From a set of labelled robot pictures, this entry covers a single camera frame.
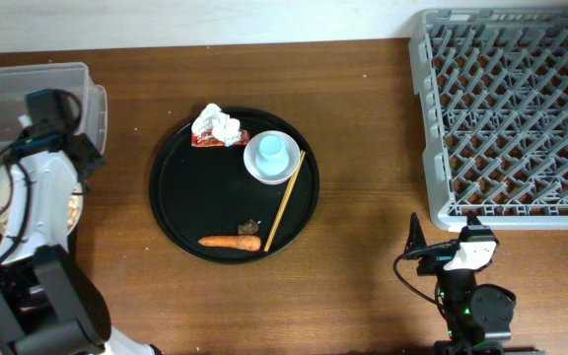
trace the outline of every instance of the white wall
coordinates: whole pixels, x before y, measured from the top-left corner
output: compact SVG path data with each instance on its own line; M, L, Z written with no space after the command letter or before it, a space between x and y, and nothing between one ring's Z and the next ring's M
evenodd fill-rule
M0 0L0 52L409 36L435 7L567 0Z

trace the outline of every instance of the red wrapper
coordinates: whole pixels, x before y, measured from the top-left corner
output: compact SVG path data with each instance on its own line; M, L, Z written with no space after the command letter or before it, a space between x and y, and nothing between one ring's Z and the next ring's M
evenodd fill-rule
M250 140L249 133L241 129L241 140L232 145L246 146L249 140ZM201 135L199 136L196 136L194 135L194 133L192 133L192 147L197 147L197 148L225 147L225 143L214 138L214 136L212 135L212 130L210 129L201 133Z

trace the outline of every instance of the brown food scrap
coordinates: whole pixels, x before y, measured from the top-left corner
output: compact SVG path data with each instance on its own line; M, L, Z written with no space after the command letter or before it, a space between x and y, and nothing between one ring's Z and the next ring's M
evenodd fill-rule
M253 220L248 220L238 226L238 234L245 235L245 234L256 234L259 227L257 223Z

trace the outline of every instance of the orange carrot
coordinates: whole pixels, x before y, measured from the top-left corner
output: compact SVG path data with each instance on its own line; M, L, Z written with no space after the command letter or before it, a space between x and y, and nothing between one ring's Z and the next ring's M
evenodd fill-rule
M206 247L233 248L248 251L260 249L260 238L256 236L211 236L198 241Z

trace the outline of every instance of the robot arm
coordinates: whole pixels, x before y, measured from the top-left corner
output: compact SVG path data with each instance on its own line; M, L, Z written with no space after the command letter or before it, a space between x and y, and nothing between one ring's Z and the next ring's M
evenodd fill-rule
M71 97L28 95L31 118L7 157L13 192L0 244L0 351L159 354L111 328L100 291L68 253L71 193L104 162L87 136L73 134L80 114L73 116Z
M411 216L405 251L396 262L419 259L418 276L437 277L433 303L447 322L451 341L436 343L435 354L504 354L516 296L499 286L477 285L475 278L492 262L498 245L490 228L469 215L458 239L427 246L417 217Z

